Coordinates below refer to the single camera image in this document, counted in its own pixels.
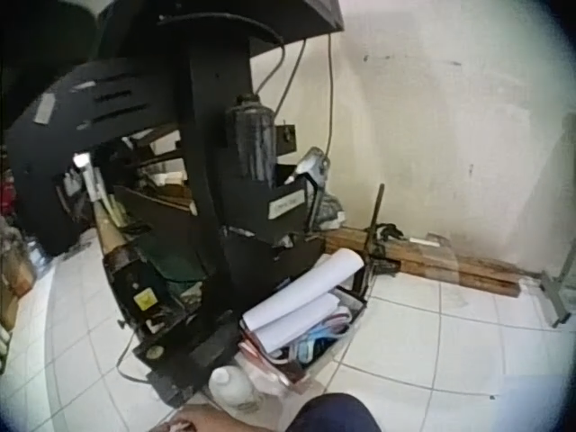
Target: black machine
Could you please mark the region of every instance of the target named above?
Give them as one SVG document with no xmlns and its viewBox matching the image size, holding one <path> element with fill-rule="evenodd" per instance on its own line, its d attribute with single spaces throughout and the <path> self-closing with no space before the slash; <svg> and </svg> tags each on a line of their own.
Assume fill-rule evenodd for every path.
<svg viewBox="0 0 576 432">
<path fill-rule="evenodd" d="M 68 22 L 60 25 L 83 14 L 61 7 Z M 135 242 L 103 259 L 139 338 L 134 352 L 152 369 L 158 393 L 176 406 L 235 354 L 239 315 L 324 251 L 323 239 L 307 229 L 305 178 L 286 183 L 294 167 L 277 163 L 295 150 L 294 128 L 274 126 L 274 112 L 252 87 L 250 58 L 277 47 L 284 56 L 284 44 L 342 31 L 342 16 L 337 0 L 116 0 L 99 22 L 86 37 L 95 45 L 54 49 L 72 58 L 32 81 L 25 72 L 14 79 L 16 90 L 3 91 L 11 103 L 5 145 L 26 228 L 51 255 L 78 242 L 81 227 L 57 186 L 73 156 L 90 152 L 130 216 L 127 237 L 138 236 L 135 228 L 152 232 L 170 254 L 200 263 L 202 300 L 192 308 L 170 293 L 173 281 Z M 158 157 L 127 138 L 149 129 L 142 140 L 179 130 L 176 150 Z M 184 160 L 192 206 L 158 198 L 136 174 L 169 158 Z M 361 295 L 363 285 L 355 283 Z"/>
</svg>

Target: white wall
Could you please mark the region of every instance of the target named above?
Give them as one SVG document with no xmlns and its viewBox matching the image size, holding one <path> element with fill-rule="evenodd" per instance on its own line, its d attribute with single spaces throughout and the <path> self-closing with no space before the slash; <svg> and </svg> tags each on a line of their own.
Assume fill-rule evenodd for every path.
<svg viewBox="0 0 576 432">
<path fill-rule="evenodd" d="M 540 270 L 576 234 L 574 57 L 528 1 L 340 0 L 329 188 L 349 224 L 435 232 L 459 249 Z M 279 121 L 300 156 L 328 127 L 327 38 L 309 41 Z M 262 92 L 275 107 L 300 48 Z M 259 83 L 276 62 L 253 60 Z M 294 161 L 297 157 L 288 157 Z"/>
</svg>

